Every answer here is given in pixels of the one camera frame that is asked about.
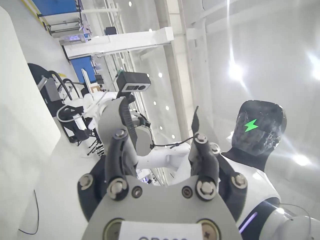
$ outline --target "cable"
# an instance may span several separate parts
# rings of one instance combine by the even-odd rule
[[[25,231],[22,231],[21,229],[18,229],[20,232],[22,232],[24,234],[27,234],[27,235],[32,235],[32,236],[35,235],[38,232],[38,229],[39,229],[39,206],[38,206],[38,200],[37,200],[36,191],[33,190],[33,192],[34,192],[35,203],[37,204],[37,212],[38,212],[37,230],[35,231],[35,233],[27,233]]]
[[[155,147],[168,147],[168,146],[171,146],[170,149],[172,149],[172,148],[177,147],[177,146],[179,146],[179,145],[187,142],[188,140],[194,138],[194,136],[192,136],[192,137],[189,137],[188,139],[186,139],[186,140],[184,140],[184,141],[182,141],[182,142],[179,142],[179,143],[166,144],[166,145],[156,145],[155,142],[154,142],[154,140],[153,140],[153,137],[152,137],[152,132],[151,132],[150,128],[148,128],[148,129],[149,129],[149,132],[150,132],[150,134],[151,134],[151,141],[152,141],[152,145],[150,145],[150,148],[151,148],[151,149],[154,149]]]
[[[113,83],[115,82],[116,78],[118,77],[118,74],[114,77],[111,85],[113,85]],[[100,103],[100,101],[103,99],[103,97],[104,97],[107,93],[108,93],[108,91],[105,91],[105,92],[103,93],[102,97],[101,97],[96,103],[89,105],[89,107],[88,107],[89,110],[87,110],[85,113],[81,114],[80,116],[78,116],[78,117],[76,117],[76,118],[72,118],[72,119],[70,119],[70,120],[62,120],[62,119],[59,117],[60,111],[63,110],[65,107],[68,106],[68,104],[65,104],[64,106],[62,106],[62,107],[57,111],[57,119],[58,119],[60,122],[62,122],[62,123],[69,123],[69,122],[73,122],[73,121],[75,121],[75,120],[77,120],[77,119],[79,119],[79,118],[81,118],[81,117],[84,117],[87,113],[89,113],[95,106],[97,106],[97,105]]]
[[[303,209],[302,207],[300,207],[300,206],[298,206],[298,205],[295,205],[295,204],[290,204],[290,203],[280,203],[280,205],[289,205],[289,206],[295,206],[295,207],[298,207],[298,208],[300,208],[300,209],[302,209],[302,210],[304,210],[305,211],[305,213],[308,215],[308,217],[309,217],[309,233],[308,233],[308,235],[307,236],[310,236],[310,234],[311,234],[311,216],[310,216],[310,214],[305,210],[305,209]]]

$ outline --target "black cable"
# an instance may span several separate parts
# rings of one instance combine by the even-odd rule
[[[148,128],[148,129],[149,129],[149,132],[150,132],[150,135],[151,135],[151,141],[152,141],[152,145],[150,145],[150,148],[151,148],[151,149],[153,149],[153,148],[155,148],[155,147],[168,147],[168,146],[171,146],[170,149],[172,149],[172,148],[177,147],[177,146],[179,146],[179,145],[187,142],[188,140],[194,138],[194,137],[192,136],[192,137],[189,137],[188,139],[186,139],[186,140],[184,140],[184,141],[182,141],[182,142],[179,142],[179,143],[166,144],[166,145],[156,145],[155,142],[154,142],[154,140],[153,140],[153,137],[152,137],[152,132],[151,132],[150,128]]]
[[[38,232],[39,229],[39,206],[38,206],[38,200],[37,200],[37,195],[36,195],[36,191],[33,190],[34,192],[34,196],[35,196],[35,203],[37,204],[37,212],[38,212],[38,221],[37,221],[37,230],[35,231],[35,233],[27,233],[25,231],[22,231],[21,229],[18,229],[20,232],[25,233],[27,235],[35,235]]]

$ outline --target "white panel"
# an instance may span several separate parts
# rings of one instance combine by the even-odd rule
[[[0,231],[13,239],[43,166],[60,138],[30,73],[9,14],[0,7]]]
[[[171,27],[164,27],[153,32],[147,31],[93,37],[86,43],[65,46],[65,51],[68,57],[72,58],[87,54],[111,54],[121,51],[155,47],[170,43],[169,39],[172,36],[167,37],[169,32],[172,33]]]
[[[173,29],[173,34],[181,34],[183,32],[181,17],[179,14],[170,14],[170,24]]]

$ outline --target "white cable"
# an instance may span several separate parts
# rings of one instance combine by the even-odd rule
[[[109,89],[111,88],[111,86],[114,84],[116,78],[117,78],[117,76],[114,77],[111,85],[108,87],[108,90],[109,90]],[[63,110],[65,107],[68,106],[68,104],[65,104],[64,106],[62,106],[62,107],[57,111],[57,119],[58,119],[60,122],[62,122],[62,123],[69,123],[69,122],[73,122],[73,121],[75,121],[75,120],[77,120],[77,119],[79,119],[79,118],[81,118],[81,117],[84,117],[84,116],[85,116],[87,113],[89,113],[96,105],[98,105],[98,104],[100,103],[100,101],[103,99],[103,97],[108,93],[108,90],[106,90],[106,91],[103,93],[102,97],[101,97],[95,104],[89,105],[89,107],[88,107],[89,110],[87,110],[85,113],[81,114],[80,116],[78,116],[78,117],[76,117],[76,118],[72,118],[72,119],[70,119],[70,120],[62,120],[61,118],[59,118],[59,113],[60,113],[60,111]]]

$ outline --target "black hose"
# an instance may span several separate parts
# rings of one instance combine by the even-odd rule
[[[64,89],[65,92],[67,93],[68,97],[70,98],[70,100],[72,100],[72,97],[71,97],[71,95],[70,95],[70,93],[69,93],[66,85],[64,84],[64,82],[63,82],[62,79],[60,78],[59,74],[56,73],[56,72],[53,71],[53,70],[50,70],[50,71],[48,71],[48,72],[49,72],[51,75],[55,75],[55,76],[57,77],[58,81],[61,83],[63,89]]]
[[[68,79],[68,78],[63,79],[63,82],[64,82],[64,83],[66,83],[67,81],[69,81],[69,82],[71,83],[71,85],[72,85],[73,88],[75,89],[75,92],[77,93],[78,97],[80,98],[80,95],[79,95],[79,93],[78,93],[78,91],[77,91],[77,88],[76,88],[76,86],[74,85],[74,83],[73,83],[70,79]],[[61,87],[62,87],[62,84],[60,84],[60,85],[58,86],[58,91],[61,89]]]

